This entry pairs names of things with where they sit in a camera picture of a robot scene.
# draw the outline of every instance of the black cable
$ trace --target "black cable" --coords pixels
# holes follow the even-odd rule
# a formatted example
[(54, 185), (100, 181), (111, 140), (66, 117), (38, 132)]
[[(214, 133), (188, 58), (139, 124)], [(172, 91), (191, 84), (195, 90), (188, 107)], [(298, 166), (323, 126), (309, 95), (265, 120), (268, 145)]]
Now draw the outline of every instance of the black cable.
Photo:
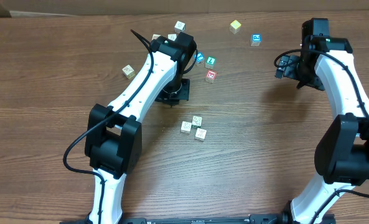
[(194, 62), (192, 62), (192, 65), (187, 70), (185, 70), (183, 72), (183, 75), (186, 74), (186, 73), (188, 73), (189, 71), (191, 71), (192, 67), (194, 67), (194, 65), (195, 65), (195, 63), (197, 61), (197, 58), (198, 58), (198, 49), (195, 49), (195, 60), (194, 60)]
[[(333, 60), (334, 62), (338, 63), (340, 66), (342, 66), (342, 68), (347, 72), (347, 75), (349, 76), (350, 80), (352, 81), (352, 85), (354, 88), (354, 92), (356, 94), (357, 100), (358, 100), (358, 104), (360, 105), (361, 111), (363, 112), (364, 116), (367, 118), (368, 122), (369, 122), (369, 114), (367, 112), (367, 110), (365, 109), (365, 105), (364, 102), (361, 99), (360, 96), (360, 91), (357, 87), (357, 83), (354, 79), (353, 74), (350, 72), (350, 70), (348, 69), (348, 67), (346, 65), (344, 65), (340, 60), (338, 60), (337, 58), (325, 53), (325, 52), (321, 52), (319, 50), (307, 50), (307, 49), (296, 49), (296, 50), (289, 50), (287, 52), (282, 53), (281, 55), (279, 55), (275, 60), (274, 60), (274, 66), (277, 68), (285, 68), (288, 66), (291, 66), (299, 61), (296, 62), (291, 62), (287, 65), (278, 65), (277, 61), (284, 55), (290, 54), (290, 53), (294, 53), (294, 52), (311, 52), (311, 53), (315, 53), (315, 54), (320, 54), (320, 55), (324, 55), (326, 57), (328, 57), (329, 59)], [(311, 224), (314, 224), (315, 220), (317, 219), (317, 217), (319, 216), (319, 214), (321, 213), (321, 211), (323, 211), (323, 209), (331, 202), (332, 199), (334, 199), (335, 196), (339, 196), (340, 193), (350, 193), (350, 194), (354, 194), (360, 197), (365, 197), (365, 198), (369, 198), (369, 194), (364, 194), (361, 192), (356, 192), (354, 190), (347, 190), (347, 189), (340, 189), (340, 190), (336, 190), (325, 202), (324, 204), (318, 209), (318, 211), (316, 211), (316, 213), (313, 216), (313, 219), (311, 221)]]
[(100, 121), (98, 124), (94, 125), (94, 127), (90, 128), (89, 130), (85, 131), (83, 134), (81, 134), (78, 138), (76, 138), (76, 140), (74, 140), (74, 142), (71, 143), (71, 145), (69, 145), (69, 147), (67, 147), (67, 150), (64, 153), (63, 156), (63, 163), (64, 166), (72, 171), (72, 172), (77, 172), (80, 174), (92, 174), (97, 176), (98, 178), (100, 178), (101, 182), (101, 195), (100, 195), (100, 203), (98, 206), (98, 224), (101, 224), (101, 213), (103, 212), (101, 207), (103, 205), (103, 197), (104, 197), (104, 189), (105, 189), (105, 180), (103, 178), (103, 176), (99, 173), (93, 172), (93, 171), (89, 171), (89, 170), (81, 170), (81, 169), (76, 169), (73, 168), (71, 166), (68, 165), (67, 162), (67, 157), (68, 154), (70, 153), (71, 149), (78, 144), (78, 142), (80, 142), (84, 137), (86, 137), (89, 133), (91, 133), (92, 131), (94, 131), (96, 128), (99, 128), (100, 126), (106, 126), (113, 118), (115, 118), (117, 115), (119, 115), (119, 113), (125, 109), (125, 107), (129, 106), (130, 102), (133, 100), (133, 98), (140, 92), (141, 88), (146, 84), (148, 78), (151, 76), (152, 70), (154, 69), (154, 56), (152, 55), (151, 49), (149, 47), (149, 45), (147, 45), (147, 43), (149, 44), (148, 40), (146, 40), (143, 36), (141, 36), (140, 34), (138, 34), (137, 32), (130, 30), (140, 41), (142, 44), (144, 44), (144, 46), (147, 48), (150, 58), (151, 58), (151, 66), (150, 69), (148, 71), (148, 74), (146, 75), (146, 77), (144, 78), (144, 80), (142, 81), (142, 83), (139, 85), (139, 87), (137, 88), (137, 90), (133, 93), (133, 95), (131, 95), (129, 97), (128, 100), (126, 100), (124, 102), (124, 104), (118, 109), (116, 110), (111, 116), (105, 118), (103, 121)]

